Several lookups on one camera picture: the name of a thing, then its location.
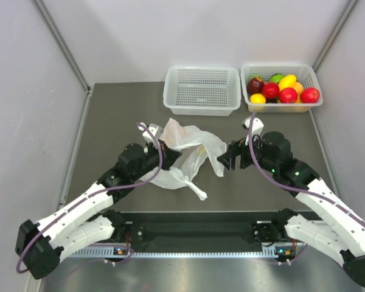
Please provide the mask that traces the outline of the white plastic bag with fruit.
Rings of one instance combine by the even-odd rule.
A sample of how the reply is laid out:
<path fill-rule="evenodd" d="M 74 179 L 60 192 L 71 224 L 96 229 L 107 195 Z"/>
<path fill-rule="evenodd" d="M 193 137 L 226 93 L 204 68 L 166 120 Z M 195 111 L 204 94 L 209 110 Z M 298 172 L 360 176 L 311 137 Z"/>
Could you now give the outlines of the white plastic bag with fruit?
<path fill-rule="evenodd" d="M 173 118 L 166 123 L 161 140 L 168 148 L 180 152 L 181 156 L 169 170 L 161 170 L 150 182 L 169 190 L 188 187 L 201 201 L 206 200 L 207 193 L 197 187 L 193 179 L 206 161 L 210 162 L 218 177 L 224 176 L 224 166 L 217 158 L 226 152 L 226 143 L 218 136 L 194 125 L 182 126 Z"/>

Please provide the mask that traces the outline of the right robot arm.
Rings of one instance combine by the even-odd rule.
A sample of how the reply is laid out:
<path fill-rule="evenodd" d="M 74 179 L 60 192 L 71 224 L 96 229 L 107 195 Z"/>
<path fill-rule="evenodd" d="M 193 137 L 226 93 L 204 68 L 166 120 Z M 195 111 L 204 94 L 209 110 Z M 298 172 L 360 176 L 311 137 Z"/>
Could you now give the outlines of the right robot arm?
<path fill-rule="evenodd" d="M 290 209 L 277 213 L 271 226 L 273 236 L 306 243 L 341 265 L 345 273 L 365 288 L 365 221 L 328 187 L 321 176 L 304 161 L 294 158 L 291 144 L 277 131 L 248 135 L 233 141 L 217 160 L 228 170 L 251 165 L 271 183 L 288 191 L 308 206 L 326 227 L 318 227 Z"/>

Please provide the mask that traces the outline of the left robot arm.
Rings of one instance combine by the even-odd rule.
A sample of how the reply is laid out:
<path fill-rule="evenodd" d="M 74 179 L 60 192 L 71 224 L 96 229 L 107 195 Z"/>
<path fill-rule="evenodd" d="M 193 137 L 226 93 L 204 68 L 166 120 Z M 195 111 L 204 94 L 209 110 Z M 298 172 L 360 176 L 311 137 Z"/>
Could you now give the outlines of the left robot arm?
<path fill-rule="evenodd" d="M 169 170 L 181 152 L 163 141 L 127 145 L 112 168 L 77 199 L 37 221 L 19 227 L 15 252 L 16 272 L 29 272 L 36 280 L 48 276 L 64 259 L 94 243 L 119 241 L 126 233 L 122 215 L 110 207 L 151 179 Z"/>

